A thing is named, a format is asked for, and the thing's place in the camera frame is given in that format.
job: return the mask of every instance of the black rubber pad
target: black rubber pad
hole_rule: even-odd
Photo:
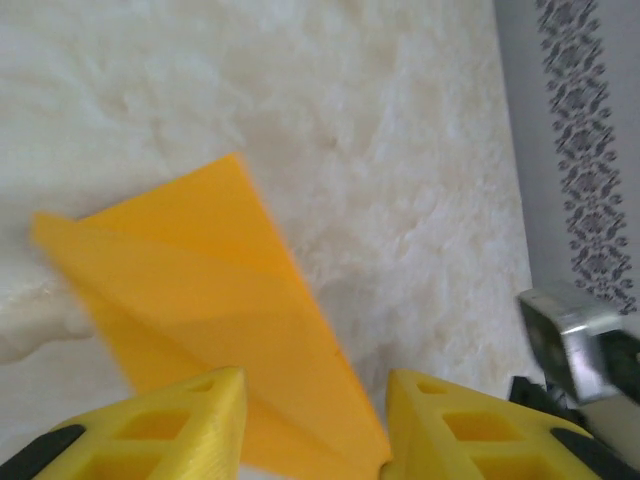
[[[32,480],[85,431],[82,425],[69,425],[40,435],[0,465],[0,479]]]

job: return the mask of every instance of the decorative wallpaper border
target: decorative wallpaper border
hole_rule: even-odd
[[[543,35],[543,65],[557,133],[558,167],[575,284],[615,303],[626,315],[638,310],[628,276],[627,226],[620,170],[613,147],[609,84],[602,79],[602,38],[595,0],[535,0]]]

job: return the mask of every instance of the yellow plastic bracket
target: yellow plastic bracket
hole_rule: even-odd
[[[387,419],[393,462],[381,480],[596,480],[550,433],[557,417],[428,375],[391,372]]]
[[[72,418],[86,428],[37,480],[232,480],[247,399],[240,368],[191,380]]]

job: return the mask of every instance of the white shag carpet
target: white shag carpet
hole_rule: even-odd
[[[379,410],[391,367],[534,372],[491,0],[0,0],[0,457],[126,395],[27,242],[246,153]]]

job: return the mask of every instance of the orange cardboard piece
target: orange cardboard piece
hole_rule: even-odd
[[[243,461],[374,479],[384,431],[237,155],[33,239],[67,275],[138,392],[239,365]]]

